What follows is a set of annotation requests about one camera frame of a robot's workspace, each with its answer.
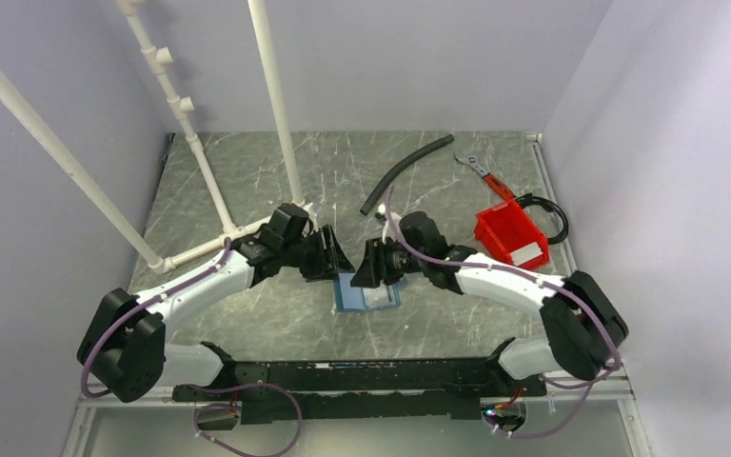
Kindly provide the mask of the blue card holder wallet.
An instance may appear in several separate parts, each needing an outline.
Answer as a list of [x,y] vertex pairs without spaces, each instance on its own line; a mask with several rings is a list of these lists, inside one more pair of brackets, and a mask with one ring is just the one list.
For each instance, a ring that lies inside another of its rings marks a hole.
[[400,283],[380,285],[377,288],[359,288],[351,285],[353,273],[341,272],[333,281],[334,310],[338,313],[365,313],[401,305]]

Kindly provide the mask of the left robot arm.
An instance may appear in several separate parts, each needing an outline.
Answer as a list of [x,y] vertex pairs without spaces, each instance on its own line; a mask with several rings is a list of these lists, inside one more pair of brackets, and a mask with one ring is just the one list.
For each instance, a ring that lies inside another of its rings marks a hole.
[[225,238],[220,252],[200,267],[137,293],[108,292],[76,352],[83,366],[82,395],[111,394],[130,403],[153,387],[196,385],[210,399],[228,397],[236,383],[232,356],[211,342],[173,345],[170,335],[282,268],[297,269],[308,283],[335,280],[355,269],[332,226],[319,227],[307,210],[282,204],[253,233]]

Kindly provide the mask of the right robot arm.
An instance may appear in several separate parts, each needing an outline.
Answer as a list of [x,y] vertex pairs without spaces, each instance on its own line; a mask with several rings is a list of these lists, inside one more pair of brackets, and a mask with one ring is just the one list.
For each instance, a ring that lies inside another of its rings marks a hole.
[[352,286],[388,286],[419,273],[436,288],[498,302],[542,324],[543,334],[511,338],[492,353],[486,381],[495,393],[508,395],[525,378],[559,370],[593,383],[621,365],[628,326],[590,274],[558,276],[504,264],[447,242],[422,211],[401,217],[384,210],[380,217],[383,233],[366,242]]

